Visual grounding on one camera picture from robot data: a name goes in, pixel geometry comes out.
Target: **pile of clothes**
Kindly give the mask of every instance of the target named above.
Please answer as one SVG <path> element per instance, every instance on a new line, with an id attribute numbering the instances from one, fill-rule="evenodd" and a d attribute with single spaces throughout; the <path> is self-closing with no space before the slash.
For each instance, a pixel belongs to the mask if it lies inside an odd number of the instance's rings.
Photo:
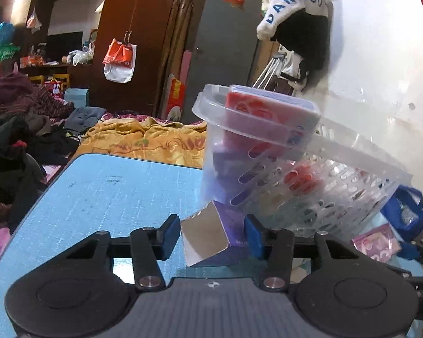
<path id="1" fill-rule="evenodd" d="M 46 188 L 44 165 L 67 164 L 104 113 L 75 109 L 21 73 L 0 77 L 0 227 L 14 232 Z"/>
<path id="2" fill-rule="evenodd" d="M 104 117 L 104 121 L 86 132 L 74 157 L 111 154 L 202 168 L 206 122 L 161 123 L 152 117 L 131 114 Z"/>

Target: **red label on door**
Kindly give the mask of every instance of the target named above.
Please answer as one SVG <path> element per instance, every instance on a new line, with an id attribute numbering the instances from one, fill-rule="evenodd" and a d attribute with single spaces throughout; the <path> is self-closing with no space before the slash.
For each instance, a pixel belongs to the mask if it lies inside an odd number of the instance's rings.
<path id="1" fill-rule="evenodd" d="M 232 7 L 240 7 L 244 6 L 244 0 L 224 0 L 232 5 Z"/>

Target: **small box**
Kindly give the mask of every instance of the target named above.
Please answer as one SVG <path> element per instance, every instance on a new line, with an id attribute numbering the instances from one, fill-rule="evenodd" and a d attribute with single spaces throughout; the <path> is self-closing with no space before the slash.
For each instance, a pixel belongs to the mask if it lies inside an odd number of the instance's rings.
<path id="1" fill-rule="evenodd" d="M 64 100 L 73 102 L 75 108 L 87 107 L 89 104 L 89 89 L 68 88 Z"/>
<path id="2" fill-rule="evenodd" d="M 64 99 L 63 82 L 52 79 L 44 82 L 44 86 L 52 93 L 55 98 Z"/>
<path id="3" fill-rule="evenodd" d="M 233 265 L 249 256 L 239 210 L 212 201 L 180 225 L 188 267 Z"/>

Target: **light blue box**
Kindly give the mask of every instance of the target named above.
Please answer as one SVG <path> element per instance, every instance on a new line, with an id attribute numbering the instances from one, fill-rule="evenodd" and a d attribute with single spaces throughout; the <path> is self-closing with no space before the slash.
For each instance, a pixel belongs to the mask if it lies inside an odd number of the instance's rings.
<path id="1" fill-rule="evenodd" d="M 73 102 L 75 108 L 87 107 L 89 104 L 89 89 L 68 88 L 64 100 Z"/>

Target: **maroon clothing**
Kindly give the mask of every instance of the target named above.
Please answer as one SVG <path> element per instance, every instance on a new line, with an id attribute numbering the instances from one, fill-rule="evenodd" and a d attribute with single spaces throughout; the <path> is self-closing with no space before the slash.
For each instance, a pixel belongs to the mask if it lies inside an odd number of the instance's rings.
<path id="1" fill-rule="evenodd" d="M 37 98 L 35 100 L 34 109 L 36 114 L 43 114 L 50 118 L 67 118 L 75 109 L 74 103 L 56 100 L 52 93 L 45 87 L 36 87 Z"/>
<path id="2" fill-rule="evenodd" d="M 27 113 L 34 102 L 34 85 L 24 74 L 0 76 L 0 117 Z"/>

